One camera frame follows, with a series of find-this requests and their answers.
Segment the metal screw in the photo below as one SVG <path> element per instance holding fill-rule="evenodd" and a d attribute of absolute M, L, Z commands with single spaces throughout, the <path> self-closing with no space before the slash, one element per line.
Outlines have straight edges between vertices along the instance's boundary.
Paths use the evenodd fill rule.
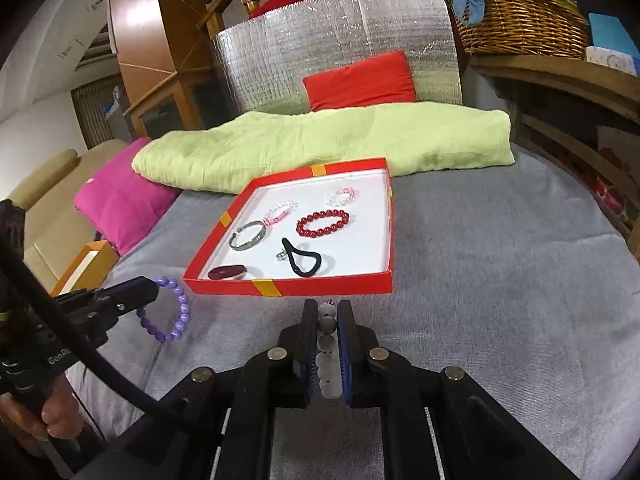
<path fill-rule="evenodd" d="M 447 366 L 444 369 L 444 374 L 447 376 L 447 379 L 451 381 L 459 381 L 464 378 L 465 371 L 459 366 Z"/>
<path fill-rule="evenodd" d="M 389 350 L 380 346 L 378 348 L 372 348 L 371 350 L 369 350 L 369 356 L 374 361 L 384 361 L 387 357 L 389 357 Z"/>
<path fill-rule="evenodd" d="M 191 380 L 195 383 L 205 383 L 212 377 L 213 370 L 206 366 L 201 366 L 200 368 L 196 368 L 193 372 L 191 372 Z"/>
<path fill-rule="evenodd" d="M 280 361 L 287 356 L 287 351 L 279 346 L 274 346 L 267 352 L 267 357 L 272 361 Z"/>

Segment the magenta cushion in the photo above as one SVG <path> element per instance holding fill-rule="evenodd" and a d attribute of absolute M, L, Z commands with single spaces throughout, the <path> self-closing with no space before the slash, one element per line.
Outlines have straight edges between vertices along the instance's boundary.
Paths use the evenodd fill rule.
<path fill-rule="evenodd" d="M 150 141 L 148 137 L 138 139 L 114 156 L 80 188 L 74 200 L 120 256 L 149 234 L 180 193 L 131 169 L 136 153 Z"/>

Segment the gray bedsheet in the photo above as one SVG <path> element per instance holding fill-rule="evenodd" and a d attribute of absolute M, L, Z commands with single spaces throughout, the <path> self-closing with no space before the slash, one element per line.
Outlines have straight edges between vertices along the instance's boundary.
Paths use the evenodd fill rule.
<path fill-rule="evenodd" d="M 506 168 L 393 179 L 394 293 L 353 296 L 356 319 L 414 365 L 461 365 L 580 478 L 609 479 L 640 438 L 640 268 L 580 184 L 514 155 Z M 107 285 L 181 276 L 232 199 L 184 192 Z M 269 348 L 302 303 L 196 296 L 182 340 L 161 346 L 131 312 L 101 351 L 159 398 L 192 368 Z M 148 308 L 164 328 L 175 312 L 169 291 Z M 139 416 L 82 365 L 69 377 L 109 436 Z M 377 423 L 316 392 L 310 409 L 278 413 L 272 478 L 382 478 Z"/>

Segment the black hair tie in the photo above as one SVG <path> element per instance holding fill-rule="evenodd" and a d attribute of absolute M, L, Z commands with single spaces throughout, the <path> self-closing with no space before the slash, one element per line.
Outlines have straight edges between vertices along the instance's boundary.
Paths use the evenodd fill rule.
<path fill-rule="evenodd" d="M 316 272 L 318 272 L 318 269 L 320 268 L 320 265 L 322 264 L 322 256 L 320 255 L 320 253 L 314 253 L 314 252 L 311 252 L 311 251 L 301 251 L 300 249 L 296 249 L 291 244 L 291 242 L 289 242 L 289 240 L 287 240 L 286 238 L 282 239 L 282 246 L 284 247 L 284 250 L 287 251 L 287 256 L 289 257 L 289 265 L 291 265 L 291 269 L 298 276 L 300 276 L 301 278 L 310 278 Z M 315 258 L 316 259 L 316 263 L 314 264 L 312 269 L 308 270 L 307 272 L 305 272 L 304 270 L 300 270 L 300 267 L 298 267 L 296 265 L 296 263 L 295 263 L 295 261 L 293 259 L 293 253 L 299 254 L 300 256 L 309 256 L 311 258 Z"/>

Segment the human hand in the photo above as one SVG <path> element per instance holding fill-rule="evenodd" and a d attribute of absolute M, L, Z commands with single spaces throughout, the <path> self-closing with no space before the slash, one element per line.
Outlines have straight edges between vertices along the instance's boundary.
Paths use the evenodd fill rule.
<path fill-rule="evenodd" d="M 20 445 L 33 456 L 40 456 L 42 448 L 34 436 L 47 438 L 75 438 L 84 424 L 78 402 L 64 375 L 52 384 L 49 398 L 42 407 L 42 420 L 10 394 L 0 396 L 0 421 Z"/>

